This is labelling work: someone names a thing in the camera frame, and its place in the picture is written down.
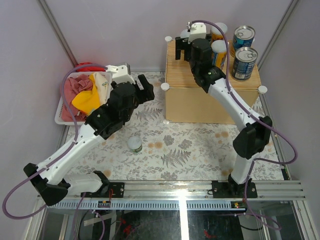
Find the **blue mixed bean can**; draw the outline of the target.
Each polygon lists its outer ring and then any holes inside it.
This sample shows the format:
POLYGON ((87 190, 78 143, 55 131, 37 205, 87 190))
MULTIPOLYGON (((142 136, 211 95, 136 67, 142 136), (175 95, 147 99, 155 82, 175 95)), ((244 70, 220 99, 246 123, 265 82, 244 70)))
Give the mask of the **blue mixed bean can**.
POLYGON ((227 45, 224 40, 215 40, 211 44, 212 65, 223 70, 227 57, 227 45))

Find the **dark blue soup can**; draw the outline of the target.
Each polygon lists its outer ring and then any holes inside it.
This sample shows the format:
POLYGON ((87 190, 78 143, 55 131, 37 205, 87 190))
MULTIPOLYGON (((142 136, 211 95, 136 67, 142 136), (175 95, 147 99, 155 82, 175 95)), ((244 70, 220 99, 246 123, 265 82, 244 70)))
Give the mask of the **dark blue soup can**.
POLYGON ((258 58, 258 52, 251 47, 241 47, 236 50, 231 76, 237 81, 248 80, 253 72, 258 58))

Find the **green can clear lid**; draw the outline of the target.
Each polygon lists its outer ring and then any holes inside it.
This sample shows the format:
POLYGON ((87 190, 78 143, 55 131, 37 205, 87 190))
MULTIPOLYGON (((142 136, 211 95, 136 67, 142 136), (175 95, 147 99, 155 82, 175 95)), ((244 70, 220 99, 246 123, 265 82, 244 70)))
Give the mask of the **green can clear lid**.
POLYGON ((138 153, 142 150, 142 140, 138 136, 132 136, 128 139, 127 146, 133 153, 138 153))

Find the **light blue Progresso soup can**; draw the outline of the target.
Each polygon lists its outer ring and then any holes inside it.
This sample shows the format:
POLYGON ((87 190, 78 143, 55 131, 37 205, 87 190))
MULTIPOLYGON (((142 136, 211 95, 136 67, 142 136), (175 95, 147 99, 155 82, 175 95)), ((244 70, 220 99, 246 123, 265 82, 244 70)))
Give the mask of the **light blue Progresso soup can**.
POLYGON ((239 48, 251 47, 256 31, 253 27, 242 25, 234 30, 230 54, 235 57, 235 53, 239 48))

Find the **orange can clear lid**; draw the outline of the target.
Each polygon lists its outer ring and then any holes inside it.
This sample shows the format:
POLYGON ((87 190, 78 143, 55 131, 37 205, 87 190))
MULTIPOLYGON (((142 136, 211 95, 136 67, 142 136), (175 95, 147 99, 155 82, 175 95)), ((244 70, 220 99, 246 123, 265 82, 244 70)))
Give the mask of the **orange can clear lid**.
POLYGON ((190 37, 190 31, 188 29, 184 29, 181 33, 180 33, 180 38, 183 39, 184 41, 188 41, 189 37, 190 37))

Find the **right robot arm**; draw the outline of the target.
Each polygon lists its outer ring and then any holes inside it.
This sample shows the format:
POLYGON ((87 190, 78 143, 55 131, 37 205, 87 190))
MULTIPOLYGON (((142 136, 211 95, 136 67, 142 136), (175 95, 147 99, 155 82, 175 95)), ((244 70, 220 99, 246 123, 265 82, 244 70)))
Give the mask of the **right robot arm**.
POLYGON ((231 88, 227 75, 212 64, 212 49, 206 37, 194 40, 176 37, 176 60, 181 54, 189 63, 196 84, 222 104, 237 126, 239 133, 232 142, 237 153, 236 161, 221 194, 223 197, 242 197, 251 183, 254 155, 262 152, 269 143, 272 120, 268 116, 261 117, 231 88))

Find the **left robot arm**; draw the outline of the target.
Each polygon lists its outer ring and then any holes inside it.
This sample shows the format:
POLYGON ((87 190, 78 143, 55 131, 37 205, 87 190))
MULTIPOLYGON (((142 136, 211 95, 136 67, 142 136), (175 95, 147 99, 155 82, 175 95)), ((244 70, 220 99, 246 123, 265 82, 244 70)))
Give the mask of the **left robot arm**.
POLYGON ((23 171, 32 177, 31 184, 47 206, 66 196, 87 194, 107 197, 111 186, 102 171, 69 175, 68 171, 91 149, 107 140, 128 122, 133 111, 155 98, 154 87, 141 74, 138 81, 111 83, 112 91, 106 104, 93 111, 78 129, 76 140, 69 140, 48 159, 39 164, 28 163, 23 171))

